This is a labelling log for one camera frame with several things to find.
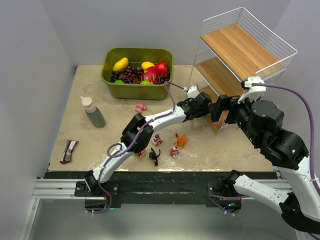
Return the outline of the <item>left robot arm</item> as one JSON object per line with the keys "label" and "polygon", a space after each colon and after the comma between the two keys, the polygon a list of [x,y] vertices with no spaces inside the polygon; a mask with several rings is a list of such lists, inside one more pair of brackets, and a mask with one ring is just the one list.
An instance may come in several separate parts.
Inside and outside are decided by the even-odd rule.
{"label": "left robot arm", "polygon": [[114,171],[130,156],[143,151],[151,141],[153,134],[175,124],[181,124],[207,115],[212,98],[205,92],[188,97],[172,108],[154,114],[134,115],[122,131],[120,141],[107,149],[106,159],[84,176],[88,192],[94,192],[99,184],[107,182]]}

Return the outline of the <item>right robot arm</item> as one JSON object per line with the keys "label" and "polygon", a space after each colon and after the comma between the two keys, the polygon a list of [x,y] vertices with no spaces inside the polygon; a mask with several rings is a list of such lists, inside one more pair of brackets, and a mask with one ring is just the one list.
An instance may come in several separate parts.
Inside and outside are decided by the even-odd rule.
{"label": "right robot arm", "polygon": [[254,198],[277,211],[282,219],[300,232],[320,233],[320,197],[311,177],[311,154],[302,138],[285,130],[284,112],[268,100],[238,102],[239,96],[221,95],[208,105],[216,121],[228,111],[226,122],[237,124],[255,149],[277,167],[288,181],[291,191],[281,192],[232,170],[213,189],[221,198]]}

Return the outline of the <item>pink toy green top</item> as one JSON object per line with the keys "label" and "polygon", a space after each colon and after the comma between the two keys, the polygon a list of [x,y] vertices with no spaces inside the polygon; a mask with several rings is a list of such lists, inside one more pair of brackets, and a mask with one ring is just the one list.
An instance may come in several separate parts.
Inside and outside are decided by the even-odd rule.
{"label": "pink toy green top", "polygon": [[213,122],[212,123],[214,126],[218,126],[218,125],[220,125],[221,124],[221,121],[219,120],[219,121],[215,121],[215,122]]}

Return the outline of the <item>pink toy blue trim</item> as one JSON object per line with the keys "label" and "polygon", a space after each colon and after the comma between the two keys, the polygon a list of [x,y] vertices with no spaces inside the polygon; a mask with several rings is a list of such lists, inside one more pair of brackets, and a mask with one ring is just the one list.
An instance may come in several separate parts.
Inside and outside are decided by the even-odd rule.
{"label": "pink toy blue trim", "polygon": [[143,103],[137,103],[135,111],[138,113],[141,113],[142,111],[145,111],[147,109],[146,105]]}

